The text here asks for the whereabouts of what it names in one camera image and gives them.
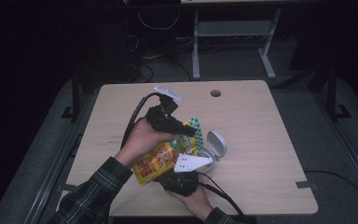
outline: person's right hand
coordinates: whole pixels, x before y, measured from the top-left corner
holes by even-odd
[[[202,221],[205,221],[213,210],[206,195],[205,188],[200,185],[198,185],[197,190],[188,197],[170,191],[167,191],[167,193],[181,201],[191,214]]]

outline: person's left hand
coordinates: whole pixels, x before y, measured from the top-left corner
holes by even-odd
[[[115,159],[131,168],[138,159],[152,151],[158,143],[172,141],[175,138],[176,134],[155,131],[147,119],[138,119],[126,144],[117,153]]]

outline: dark background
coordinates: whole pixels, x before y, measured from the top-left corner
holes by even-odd
[[[299,39],[292,66],[307,68],[332,52],[338,76],[358,96],[358,1],[313,9],[300,33],[292,19],[297,14],[283,14],[279,25],[289,27],[286,35],[293,28]],[[79,53],[68,46],[66,33],[74,21],[78,15],[51,1],[0,1],[0,200],[54,97],[76,70],[70,59]]]

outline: gray carpet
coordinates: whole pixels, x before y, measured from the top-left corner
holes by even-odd
[[[245,43],[241,50],[201,54],[201,80],[263,79],[270,86],[279,84],[296,72],[288,71],[295,45],[296,42],[293,41],[273,43],[269,57],[277,74],[274,80],[267,79],[258,58],[256,50],[261,46],[261,42]],[[150,69],[143,67],[143,75],[150,77],[153,74],[153,82],[188,81],[192,71],[190,53],[179,54],[175,63],[162,57],[145,60],[145,64]],[[358,101],[351,87],[339,79],[337,102],[348,108],[352,119],[341,119],[334,123],[325,114],[325,92],[316,94],[306,88],[310,78],[304,78],[285,90],[273,90],[272,96],[301,165],[308,171],[306,176],[312,183],[319,211],[311,216],[257,217],[260,224],[358,223],[358,177],[353,171],[344,146],[337,137],[335,128],[339,125],[358,153]],[[76,138],[84,131],[98,92],[92,95],[81,94],[81,116],[76,122],[71,122],[69,119],[61,119],[63,110],[72,103],[70,90],[69,82],[57,96],[20,170],[7,190],[0,204],[0,223],[24,223],[29,211],[34,208],[33,201],[40,193],[44,177],[58,153],[57,150],[63,147],[68,150],[76,144]],[[63,168],[51,196],[46,199],[46,206],[40,206],[39,223],[46,223],[54,213],[61,185],[68,176],[72,161],[73,158],[70,158]]]

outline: yellow package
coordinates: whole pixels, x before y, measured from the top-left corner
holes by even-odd
[[[180,153],[199,155],[199,150],[203,148],[200,122],[197,118],[192,118],[184,124],[195,128],[196,134],[192,137],[178,134],[175,140],[160,143],[132,167],[141,187],[171,170],[175,166]]]

